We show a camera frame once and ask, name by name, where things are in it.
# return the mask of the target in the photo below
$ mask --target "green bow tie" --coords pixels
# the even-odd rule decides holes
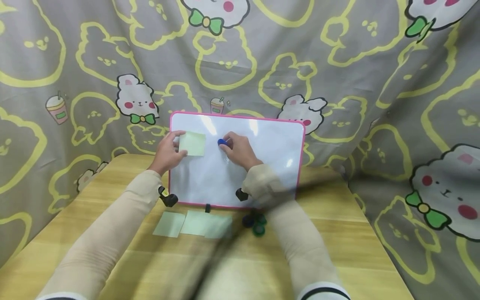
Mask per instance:
[[[417,43],[421,42],[427,35],[430,28],[435,24],[436,19],[427,23],[427,19],[424,16],[415,18],[413,23],[405,31],[406,37],[419,36]]]
[[[205,17],[198,9],[192,9],[192,14],[188,19],[192,26],[198,27],[203,25],[204,27],[208,28],[210,32],[215,35],[219,36],[222,33],[223,28],[223,19],[222,18],[208,18]]]
[[[139,116],[135,114],[130,115],[130,122],[132,124],[138,124],[140,122],[146,122],[150,125],[155,125],[155,115],[154,114],[148,114],[146,116]]]
[[[416,207],[424,215],[427,225],[430,225],[433,229],[441,230],[452,222],[444,213],[431,209],[428,204],[423,203],[417,191],[407,195],[405,202],[410,206]]]

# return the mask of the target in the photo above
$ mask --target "light green sticky note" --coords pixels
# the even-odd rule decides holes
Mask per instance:
[[[180,233],[205,236],[210,224],[210,214],[189,210]]]
[[[232,228],[232,216],[211,215],[209,225],[205,233],[207,239],[221,239],[230,237]]]
[[[153,231],[153,234],[162,237],[177,238],[180,234],[180,230],[182,229],[184,221],[185,215],[163,212],[160,221]]]
[[[204,156],[205,134],[187,131],[180,136],[179,151],[187,150],[188,156]]]

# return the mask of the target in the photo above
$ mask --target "table surface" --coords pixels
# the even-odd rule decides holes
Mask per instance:
[[[0,270],[0,299],[31,300],[40,292],[75,240],[151,163],[153,156],[125,154],[113,159],[15,258]],[[405,283],[341,177],[327,169],[302,168],[300,182],[324,176],[328,184],[297,196],[318,228],[345,289],[355,300],[412,300]],[[199,207],[159,200],[145,218],[100,295],[102,300],[180,299],[202,254],[215,240],[181,234],[152,235],[163,211],[186,214]],[[212,209],[213,214],[238,211]],[[289,269],[272,229],[256,238],[245,234],[223,259],[205,299],[293,299]]]

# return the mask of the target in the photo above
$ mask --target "fabric backdrop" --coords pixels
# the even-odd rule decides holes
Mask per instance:
[[[476,298],[475,3],[0,0],[0,265],[184,110],[302,121],[415,298]]]

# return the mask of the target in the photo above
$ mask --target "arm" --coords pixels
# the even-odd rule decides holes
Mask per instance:
[[[303,209],[293,199],[272,205],[279,201],[273,199],[272,192],[285,190],[278,176],[268,165],[257,159],[248,138],[229,132],[224,140],[228,145],[220,145],[222,150],[232,162],[247,171],[242,190],[262,207],[273,207],[268,210],[266,218],[274,229],[290,266],[296,297],[302,300],[349,299],[340,286],[340,279],[322,236]]]
[[[251,167],[242,190],[261,204],[275,201],[269,192],[283,189],[277,175],[268,165]],[[295,295],[307,286],[328,282],[341,285],[322,236],[305,211],[294,200],[271,209],[266,215],[274,229],[290,266],[290,277]]]
[[[180,163],[186,152],[177,153],[171,132],[159,144],[152,165],[135,177],[122,195],[78,238],[38,300],[55,297],[94,300],[111,271],[127,250],[144,218],[158,200],[161,175]]]

